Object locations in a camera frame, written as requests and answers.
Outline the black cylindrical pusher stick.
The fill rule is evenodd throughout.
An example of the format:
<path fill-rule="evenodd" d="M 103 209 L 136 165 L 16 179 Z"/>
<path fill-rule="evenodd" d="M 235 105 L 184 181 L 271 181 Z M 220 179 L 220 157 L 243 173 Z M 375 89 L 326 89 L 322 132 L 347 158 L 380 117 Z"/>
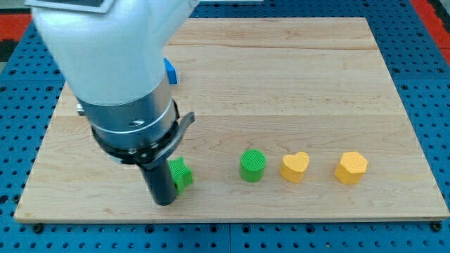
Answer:
<path fill-rule="evenodd" d="M 178 193 L 167 160 L 157 164 L 139 164 L 139 168 L 157 205 L 167 206 L 175 201 Z"/>

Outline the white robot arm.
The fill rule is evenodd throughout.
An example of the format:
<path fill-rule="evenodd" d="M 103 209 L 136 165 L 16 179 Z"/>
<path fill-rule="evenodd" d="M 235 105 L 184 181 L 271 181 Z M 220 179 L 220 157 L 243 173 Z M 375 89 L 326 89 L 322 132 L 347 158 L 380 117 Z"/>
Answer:
<path fill-rule="evenodd" d="M 163 48 L 196 0 L 30 1 L 34 23 L 102 149 L 137 165 L 158 205 L 175 201 L 168 157 L 194 122 L 179 114 Z"/>

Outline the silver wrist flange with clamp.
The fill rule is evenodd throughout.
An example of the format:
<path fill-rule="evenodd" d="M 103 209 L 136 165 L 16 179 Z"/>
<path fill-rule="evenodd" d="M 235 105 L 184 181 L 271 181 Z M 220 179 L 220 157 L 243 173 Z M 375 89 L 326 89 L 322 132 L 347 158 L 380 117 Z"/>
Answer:
<path fill-rule="evenodd" d="M 178 147 L 195 114 L 179 117 L 167 77 L 144 97 L 121 105 L 79 101 L 93 137 L 109 155 L 125 164 L 168 158 Z"/>

